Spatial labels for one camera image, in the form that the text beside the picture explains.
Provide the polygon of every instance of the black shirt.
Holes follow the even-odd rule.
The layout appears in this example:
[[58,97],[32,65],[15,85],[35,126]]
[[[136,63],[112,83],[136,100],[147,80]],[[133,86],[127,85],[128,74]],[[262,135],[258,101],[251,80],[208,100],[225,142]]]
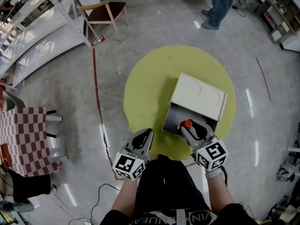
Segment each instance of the black shirt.
[[217,216],[210,210],[176,209],[145,212],[130,219],[125,214],[112,210],[104,217],[101,225],[256,225],[240,204],[229,204]]

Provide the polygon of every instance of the checkered table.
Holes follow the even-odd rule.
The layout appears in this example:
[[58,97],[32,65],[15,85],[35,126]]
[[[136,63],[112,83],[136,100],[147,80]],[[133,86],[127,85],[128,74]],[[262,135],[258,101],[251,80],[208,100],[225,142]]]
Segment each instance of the checkered table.
[[0,113],[0,144],[7,143],[16,173],[24,177],[57,171],[62,162],[53,162],[47,143],[46,109],[14,108]]

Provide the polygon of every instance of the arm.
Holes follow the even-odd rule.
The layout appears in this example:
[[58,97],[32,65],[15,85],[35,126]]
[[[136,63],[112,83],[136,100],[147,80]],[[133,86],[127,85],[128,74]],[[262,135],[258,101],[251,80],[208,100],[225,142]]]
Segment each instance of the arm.
[[125,179],[121,191],[113,203],[112,210],[117,210],[132,217],[135,210],[135,195],[137,189],[137,179],[130,181]]
[[234,203],[221,175],[207,180],[210,194],[211,210],[218,214],[224,207]]

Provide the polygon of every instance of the white shelf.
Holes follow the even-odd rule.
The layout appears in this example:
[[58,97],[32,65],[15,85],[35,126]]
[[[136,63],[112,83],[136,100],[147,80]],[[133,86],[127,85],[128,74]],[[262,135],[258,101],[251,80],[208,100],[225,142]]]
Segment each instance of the white shelf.
[[[83,18],[81,16],[78,17],[78,21],[80,23],[81,31],[83,31]],[[32,46],[17,61],[13,87],[18,85],[23,79],[46,62],[83,42],[82,38],[70,27],[69,24],[65,24],[50,33]]]
[[[64,0],[61,5],[68,13],[71,8],[71,0]],[[0,77],[2,77],[10,66],[36,42],[66,23],[67,20],[56,7],[52,7],[43,13],[24,29],[24,31],[22,31],[22,33],[4,51],[0,59]]]

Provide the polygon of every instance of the shoe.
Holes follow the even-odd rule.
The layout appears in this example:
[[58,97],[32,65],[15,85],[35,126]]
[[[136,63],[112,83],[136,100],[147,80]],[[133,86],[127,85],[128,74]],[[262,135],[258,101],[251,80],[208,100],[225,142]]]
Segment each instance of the shoe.
[[56,193],[56,191],[57,191],[56,186],[54,184],[51,184],[50,194],[54,194],[54,193]]
[[201,26],[205,29],[209,29],[209,30],[218,30],[219,27],[213,27],[211,26],[208,22],[202,23]]
[[210,16],[210,12],[208,10],[202,9],[201,13],[205,16]]

